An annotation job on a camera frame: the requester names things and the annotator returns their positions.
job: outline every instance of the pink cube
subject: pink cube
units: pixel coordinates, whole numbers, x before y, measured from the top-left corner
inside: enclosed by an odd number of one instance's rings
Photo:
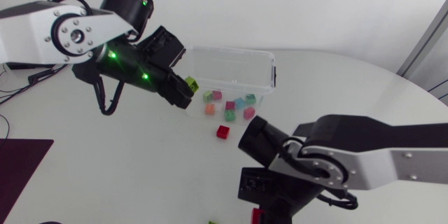
[[[225,110],[235,110],[235,102],[234,101],[226,101],[225,102]]]
[[[213,91],[213,99],[214,100],[220,100],[223,98],[223,93],[221,91]]]
[[[248,107],[248,108],[244,109],[244,119],[249,120],[253,116],[255,116],[255,109],[254,108]]]

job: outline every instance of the blue cube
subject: blue cube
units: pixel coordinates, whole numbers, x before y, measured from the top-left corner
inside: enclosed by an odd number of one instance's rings
[[[234,100],[236,109],[242,109],[246,106],[246,102],[242,98]]]

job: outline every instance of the red cube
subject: red cube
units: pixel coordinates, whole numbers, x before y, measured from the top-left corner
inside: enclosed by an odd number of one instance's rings
[[[244,119],[249,120],[253,116],[255,116],[255,109],[254,108],[248,107],[248,108],[244,109]]]
[[[216,132],[216,136],[222,139],[227,139],[229,133],[230,133],[229,127],[220,125],[218,131]]]
[[[260,224],[261,215],[265,212],[261,209],[252,209],[251,224]]]
[[[223,98],[223,93],[221,91],[214,90],[213,91],[213,99],[220,100]]]
[[[225,110],[235,110],[235,102],[234,101],[226,101],[225,102]]]

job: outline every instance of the white wall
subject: white wall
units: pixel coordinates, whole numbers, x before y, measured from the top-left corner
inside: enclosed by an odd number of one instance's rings
[[[0,0],[0,9],[28,1]],[[186,45],[324,50],[396,71],[444,0],[154,2],[147,34],[164,25]]]

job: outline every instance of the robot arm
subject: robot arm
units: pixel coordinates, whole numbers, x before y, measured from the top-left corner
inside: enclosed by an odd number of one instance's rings
[[[394,127],[362,116],[326,115],[288,136],[256,117],[239,148],[265,167],[243,168],[239,188],[240,199],[265,211],[263,224],[291,223],[315,197],[355,209],[348,189],[397,180],[448,184],[447,123]],[[323,190],[348,201],[328,199]]]
[[[158,92],[182,109],[189,105],[193,91],[172,71],[185,52],[181,42],[160,27],[132,44],[144,32],[152,0],[104,0],[100,9],[60,1],[0,11],[0,63],[73,64],[75,76],[94,85],[105,115],[115,111],[124,83]],[[100,75],[119,80],[109,109]]]

